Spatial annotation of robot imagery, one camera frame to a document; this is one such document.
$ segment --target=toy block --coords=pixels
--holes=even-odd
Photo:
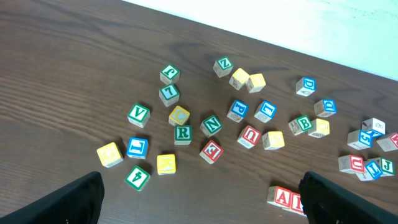
[[[296,93],[302,96],[309,96],[317,90],[317,81],[312,78],[303,77],[296,83]]]
[[[245,127],[238,137],[238,143],[247,149],[251,149],[260,140],[261,133],[254,129],[252,126],[248,125]]]
[[[383,172],[382,177],[393,176],[396,174],[396,170],[394,168],[394,162],[392,162],[389,159],[385,159],[383,157],[377,157],[370,159],[368,161],[375,161],[377,163],[377,165],[381,168],[381,171]]]
[[[357,150],[372,147],[372,137],[362,130],[353,131],[348,134],[347,145]]]
[[[292,192],[283,187],[269,187],[267,203],[281,208],[290,208],[292,204]]]
[[[269,131],[262,136],[262,145],[265,150],[275,150],[285,146],[282,131]]]
[[[176,106],[169,115],[169,123],[172,126],[184,125],[189,118],[189,112],[181,106]]]
[[[97,149],[97,154],[102,166],[105,166],[106,168],[115,166],[123,161],[122,154],[114,142]]]
[[[380,169],[376,161],[366,162],[365,169],[374,180],[377,180],[381,175],[383,175],[383,171]]]
[[[289,123],[289,128],[296,136],[312,129],[312,123],[307,115],[294,119]]]
[[[381,137],[386,134],[386,124],[376,118],[367,119],[362,122],[362,131],[370,134],[372,138]]]
[[[159,97],[166,107],[178,102],[180,93],[173,84],[169,84],[159,90]]]
[[[157,156],[157,173],[159,175],[175,173],[175,155],[159,155]]]
[[[244,104],[239,100],[235,100],[234,103],[231,105],[226,116],[227,118],[233,121],[240,122],[246,116],[248,110],[249,110],[249,105]]]
[[[257,107],[254,117],[259,119],[263,123],[267,123],[274,118],[277,107],[272,103],[264,100],[260,106]]]
[[[148,152],[148,140],[131,137],[127,147],[127,155],[130,158],[145,159]]]
[[[181,125],[174,127],[174,144],[189,145],[192,141],[192,127],[190,125]]]
[[[141,169],[141,167],[135,166],[134,168],[132,168],[132,171],[124,181],[134,189],[141,191],[146,183],[148,183],[149,179],[150,175],[147,172]]]
[[[212,137],[221,130],[223,125],[219,121],[216,115],[211,115],[200,124],[200,129],[203,131],[206,137]]]
[[[201,150],[199,156],[204,158],[209,164],[213,164],[217,161],[220,155],[224,150],[217,145],[213,140],[210,140],[209,143]]]
[[[312,128],[308,130],[308,135],[315,138],[322,138],[330,133],[329,121],[315,119],[311,121]]]
[[[338,169],[340,172],[346,172],[349,174],[364,173],[365,163],[363,158],[359,156],[340,156],[338,158]]]
[[[180,79],[180,70],[172,64],[166,65],[160,72],[160,80],[166,85],[176,83]]]
[[[249,80],[246,83],[249,93],[259,92],[264,88],[265,85],[266,81],[261,73],[250,75]]]
[[[238,68],[229,79],[229,84],[236,90],[240,90],[244,84],[249,80],[250,75],[242,68]]]
[[[315,115],[321,118],[327,118],[337,113],[336,102],[334,100],[321,100],[313,105]]]
[[[398,150],[398,133],[392,133],[379,138],[376,141],[384,152]]]
[[[147,124],[150,118],[150,111],[145,106],[139,105],[138,103],[134,104],[131,108],[131,111],[127,115],[127,119],[130,123],[144,128],[145,124]]]
[[[292,203],[290,203],[290,208],[282,208],[282,209],[307,217],[303,211],[303,204],[301,203],[301,196],[300,196],[300,194],[297,194],[297,193],[292,193]]]
[[[374,180],[372,176],[365,170],[364,173],[355,173],[360,181],[371,181]]]
[[[221,78],[228,75],[232,71],[233,67],[234,65],[229,58],[223,57],[214,63],[213,70],[216,72],[218,78]]]

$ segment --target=yellow block face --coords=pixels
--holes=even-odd
[[[284,135],[282,131],[270,131],[268,132],[269,143],[271,147],[284,147]]]
[[[317,132],[328,135],[330,133],[329,121],[317,118]]]
[[[121,158],[120,151],[114,142],[97,149],[97,153],[103,166]]]
[[[232,76],[240,83],[244,84],[249,80],[250,75],[245,72],[242,68],[238,68]]]
[[[188,120],[189,114],[190,113],[186,109],[182,108],[181,106],[176,106],[172,113],[170,113],[169,118],[177,124],[183,125]]]
[[[252,81],[254,88],[266,85],[266,81],[265,81],[264,77],[262,76],[262,74],[250,75],[250,80]]]
[[[174,174],[175,173],[175,155],[159,155],[157,156],[157,173]]]

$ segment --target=brown wooden surface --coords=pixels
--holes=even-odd
[[[346,145],[365,118],[398,131],[397,82],[117,0],[2,0],[0,46],[0,216],[93,170],[105,186],[100,223],[307,223],[265,201],[270,185],[297,191],[308,170],[398,213],[397,177],[360,182],[337,162],[353,153],[398,163],[397,151],[383,152],[376,142],[363,151]],[[213,64],[225,55],[234,70],[263,73],[265,89],[236,91],[229,76],[218,78]],[[169,108],[159,99],[167,63],[182,71],[180,101]],[[318,83],[309,97],[295,94],[304,75]],[[315,118],[313,104],[322,98],[338,105],[327,119],[331,134],[294,137],[287,123],[300,114]],[[250,105],[241,123],[226,117],[234,99]],[[267,124],[253,117],[262,100],[278,106]],[[151,110],[144,129],[126,118],[137,102]],[[167,118],[176,105],[191,112],[190,146],[174,146]],[[198,155],[209,141],[199,125],[210,114],[224,126],[213,138],[224,153],[212,166]],[[243,148],[236,138],[247,124],[283,131],[286,146]],[[147,159],[103,167],[97,148],[131,136],[148,137]],[[156,156],[165,151],[177,156],[175,175],[157,175]],[[136,164],[152,169],[142,192],[124,183]]]

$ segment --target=yellow letter block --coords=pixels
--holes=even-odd
[[[189,112],[181,106],[176,106],[169,116],[169,123],[173,126],[184,125],[189,118]]]
[[[315,138],[322,138],[330,134],[329,121],[323,119],[315,119],[311,121],[312,129],[308,130],[308,135]]]
[[[159,175],[175,173],[175,155],[159,155],[157,156],[157,173]]]
[[[261,91],[265,85],[266,81],[262,74],[251,75],[249,81],[246,83],[249,93]]]
[[[99,149],[97,149],[98,157],[101,160],[102,166],[110,168],[123,161],[122,155],[118,146],[112,142]]]
[[[265,150],[275,150],[285,146],[282,131],[269,131],[262,136],[262,145]]]
[[[229,84],[232,85],[235,89],[240,90],[241,87],[246,84],[250,75],[245,72],[242,68],[238,68],[236,72],[234,72],[229,79]]]

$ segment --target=dark wood tabletop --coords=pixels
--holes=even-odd
[[[346,144],[367,118],[398,131],[398,82],[118,0],[1,0],[0,45],[0,216],[93,170],[105,186],[100,223],[307,223],[266,196],[271,185],[298,192],[309,170],[398,213],[397,177],[361,182],[340,172],[337,161],[355,154],[398,163],[398,151],[384,152],[376,142],[362,151]],[[230,76],[218,78],[213,64],[223,56],[233,71],[262,73],[266,87],[237,91]],[[159,72],[168,63],[181,70],[181,97],[166,108]],[[303,76],[317,80],[309,97],[295,93]],[[315,119],[313,105],[322,98],[338,107],[327,118],[330,135],[294,136],[288,122],[301,114]],[[226,117],[235,99],[250,107],[240,123]],[[263,100],[278,107],[267,124],[253,116]],[[127,120],[134,103],[150,108],[144,129]],[[174,146],[168,116],[176,105],[190,112],[189,146]],[[198,155],[210,140],[199,126],[211,114],[223,124],[211,139],[224,149],[213,165]],[[285,147],[245,149],[236,140],[248,124],[282,131]],[[132,136],[149,140],[147,159],[125,156],[103,167],[96,150]],[[164,152],[176,155],[174,175],[157,175]],[[142,192],[124,182],[135,165],[152,173]]]

